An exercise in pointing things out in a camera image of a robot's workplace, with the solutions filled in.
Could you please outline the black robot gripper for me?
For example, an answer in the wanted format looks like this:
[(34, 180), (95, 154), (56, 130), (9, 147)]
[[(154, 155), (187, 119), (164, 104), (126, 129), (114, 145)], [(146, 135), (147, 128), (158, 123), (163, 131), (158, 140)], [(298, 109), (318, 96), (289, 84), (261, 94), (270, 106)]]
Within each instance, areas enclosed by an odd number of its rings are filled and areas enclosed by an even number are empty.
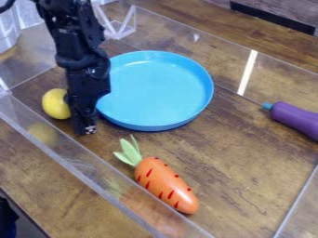
[(82, 69), (67, 71), (67, 99), (79, 136), (96, 133), (96, 104), (111, 92), (110, 70), (111, 61), (102, 59)]

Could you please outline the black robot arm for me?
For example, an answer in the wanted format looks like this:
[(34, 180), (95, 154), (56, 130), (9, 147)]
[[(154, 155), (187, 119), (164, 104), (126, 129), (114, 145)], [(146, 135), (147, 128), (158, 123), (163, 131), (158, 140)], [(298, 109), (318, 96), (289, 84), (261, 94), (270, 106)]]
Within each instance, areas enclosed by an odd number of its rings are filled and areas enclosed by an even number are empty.
[(94, 134), (98, 100), (111, 93), (111, 61), (91, 0), (34, 0), (54, 38), (55, 61), (67, 77), (66, 103), (78, 135)]

